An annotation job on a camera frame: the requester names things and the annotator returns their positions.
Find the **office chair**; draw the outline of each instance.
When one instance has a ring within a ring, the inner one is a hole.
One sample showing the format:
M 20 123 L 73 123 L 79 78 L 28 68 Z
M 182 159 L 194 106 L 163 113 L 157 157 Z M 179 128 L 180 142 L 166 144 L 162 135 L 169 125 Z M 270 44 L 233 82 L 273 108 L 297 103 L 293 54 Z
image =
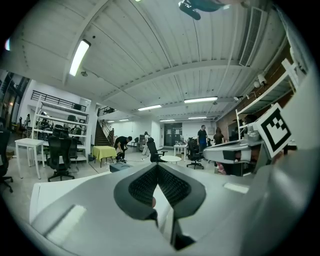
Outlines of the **office chair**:
M 0 165 L 0 183 L 3 183 L 5 186 L 7 186 L 12 193 L 13 190 L 11 186 L 6 182 L 6 180 L 9 180 L 11 182 L 14 182 L 11 176 L 4 177 L 8 171 L 9 161 L 7 159 L 6 151 L 7 151 L 7 145 L 10 138 L 10 131 L 0 128 L 0 156 L 2 160 L 2 165 Z
M 132 147 L 132 143 L 133 143 L 133 146 L 135 146 L 135 144 L 138 143 L 138 141 L 139 141 L 139 138 L 138 138 L 138 137 L 136 137 L 136 138 L 134 139 L 134 141 L 131 141 L 131 147 Z
M 78 164 L 77 164 L 77 159 L 78 159 L 78 139 L 77 138 L 70 138 L 71 140 L 71 145 L 69 149 L 69 157 L 70 159 L 75 159 L 75 168 L 79 171 Z
M 53 176 L 48 178 L 48 182 L 51 179 L 60 177 L 60 181 L 62 181 L 62 177 L 70 177 L 74 179 L 75 177 L 69 175 L 68 168 L 71 164 L 69 150 L 72 143 L 70 138 L 59 138 L 57 136 L 50 136 L 48 139 L 49 150 L 50 150 L 50 158 L 48 159 L 49 166 L 56 171 L 53 173 Z M 59 164 L 60 156 L 62 156 L 63 163 Z
M 194 166 L 193 169 L 196 169 L 196 166 L 200 166 L 200 167 L 202 167 L 202 169 L 204 169 L 205 167 L 201 163 L 197 162 L 201 159 L 202 154 L 199 153 L 198 148 L 194 147 L 194 140 L 193 139 L 189 139 L 188 146 L 189 146 L 189 159 L 194 162 L 187 164 L 186 167 Z
M 162 154 L 158 154 L 158 151 L 157 151 L 157 148 L 156 148 L 156 144 L 155 144 L 155 140 L 152 138 L 152 137 L 149 137 L 148 138 L 148 142 L 146 143 L 149 151 L 150 151 L 150 161 L 151 162 L 166 162 L 166 161 L 163 161 L 161 160 L 161 156 L 164 156 L 166 152 L 168 151 L 161 151 Z

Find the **white floor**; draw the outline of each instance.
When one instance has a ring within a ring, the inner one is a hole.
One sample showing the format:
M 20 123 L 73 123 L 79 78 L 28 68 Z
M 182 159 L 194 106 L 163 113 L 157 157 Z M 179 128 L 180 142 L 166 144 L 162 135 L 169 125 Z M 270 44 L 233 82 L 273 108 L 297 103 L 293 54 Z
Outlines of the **white floor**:
M 48 177 L 53 175 L 54 170 L 51 169 L 49 166 L 46 165 L 45 168 L 42 167 L 42 164 L 39 162 L 39 171 L 41 175 L 41 179 L 38 179 L 36 167 L 31 166 L 28 167 L 27 164 L 27 151 L 24 148 L 19 149 L 20 153 L 20 164 L 21 164 L 21 172 L 23 173 L 23 178 L 19 177 L 18 173 L 18 165 L 17 159 L 12 158 L 9 161 L 8 172 L 5 176 L 12 176 L 13 182 L 8 182 L 12 189 L 13 193 L 10 193 L 9 188 L 0 184 L 0 193 L 6 202 L 9 210 L 12 214 L 19 216 L 20 218 L 24 219 L 26 222 L 29 222 L 29 206 L 30 200 L 32 195 L 33 186 L 35 183 L 42 183 L 48 182 Z M 168 150 L 165 155 L 173 156 L 174 151 Z M 145 158 L 142 160 L 141 152 L 136 152 L 135 148 L 129 148 L 125 153 L 125 159 L 127 163 L 131 166 L 138 166 L 143 165 L 145 163 L 150 163 L 150 157 Z M 190 164 L 190 160 L 183 160 L 178 162 L 179 166 L 186 167 L 187 164 Z M 207 173 L 214 173 L 214 163 L 203 160 L 202 165 L 204 166 L 204 170 L 196 167 L 195 172 L 207 172 Z M 83 178 L 91 175 L 100 174 L 103 172 L 109 172 L 110 164 L 112 164 L 111 160 L 106 162 L 105 159 L 102 160 L 102 167 L 100 167 L 100 162 L 96 161 L 96 163 L 89 162 L 86 163 L 85 161 L 81 161 L 77 163 L 79 171 L 76 169 L 75 163 L 71 165 L 71 175 L 75 176 L 75 178 Z

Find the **staircase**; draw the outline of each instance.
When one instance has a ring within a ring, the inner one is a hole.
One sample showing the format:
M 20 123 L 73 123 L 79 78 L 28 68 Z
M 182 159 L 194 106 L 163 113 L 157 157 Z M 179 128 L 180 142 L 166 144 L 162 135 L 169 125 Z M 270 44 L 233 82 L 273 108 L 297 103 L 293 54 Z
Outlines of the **staircase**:
M 96 121 L 96 128 L 95 128 L 95 138 L 94 138 L 94 145 L 95 146 L 114 146 L 114 131 L 109 130 L 106 123 L 102 120 L 100 123 Z

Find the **brick wall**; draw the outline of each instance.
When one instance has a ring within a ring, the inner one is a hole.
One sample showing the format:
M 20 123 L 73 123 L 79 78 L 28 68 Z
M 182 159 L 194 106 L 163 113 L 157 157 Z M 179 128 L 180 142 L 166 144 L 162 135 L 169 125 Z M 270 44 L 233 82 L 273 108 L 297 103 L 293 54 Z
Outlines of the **brick wall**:
M 256 96 L 259 97 L 262 95 L 269 87 L 271 87 L 285 72 L 285 68 L 282 66 L 282 61 L 287 58 L 288 61 L 292 64 L 293 60 L 290 55 L 290 45 L 289 43 L 286 44 L 282 52 L 280 53 L 277 60 L 274 62 L 274 64 L 270 67 L 267 74 L 265 74 L 265 79 L 267 81 L 266 87 L 259 87 L 254 88 L 252 92 L 255 92 Z M 281 107 L 284 107 L 284 105 L 289 101 L 291 98 L 291 95 L 293 93 L 289 92 L 284 97 L 280 98 L 277 102 L 281 105 Z M 250 103 L 252 103 L 255 100 L 254 95 L 251 95 L 250 99 L 242 98 L 242 101 L 239 105 L 237 105 L 233 110 L 231 110 L 227 115 L 225 115 L 222 119 L 220 119 L 216 126 L 220 127 L 222 134 L 226 139 L 229 138 L 230 134 L 228 132 L 228 126 L 233 124 L 237 121 L 237 115 L 236 115 L 236 109 L 239 111 L 248 106 Z M 269 107 L 266 107 L 259 112 L 256 113 L 258 117 L 260 117 L 263 113 L 265 113 L 268 110 Z M 241 114 L 239 117 L 243 119 L 246 116 L 246 114 Z

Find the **air vent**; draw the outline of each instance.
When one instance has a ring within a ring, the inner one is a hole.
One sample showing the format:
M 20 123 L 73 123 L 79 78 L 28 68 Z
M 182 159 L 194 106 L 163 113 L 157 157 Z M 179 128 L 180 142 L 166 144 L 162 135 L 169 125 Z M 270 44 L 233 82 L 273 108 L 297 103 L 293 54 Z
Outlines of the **air vent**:
M 240 59 L 241 66 L 250 66 L 253 61 L 254 53 L 258 47 L 258 40 L 262 34 L 263 23 L 266 21 L 266 12 L 252 7 L 250 24 L 243 53 Z

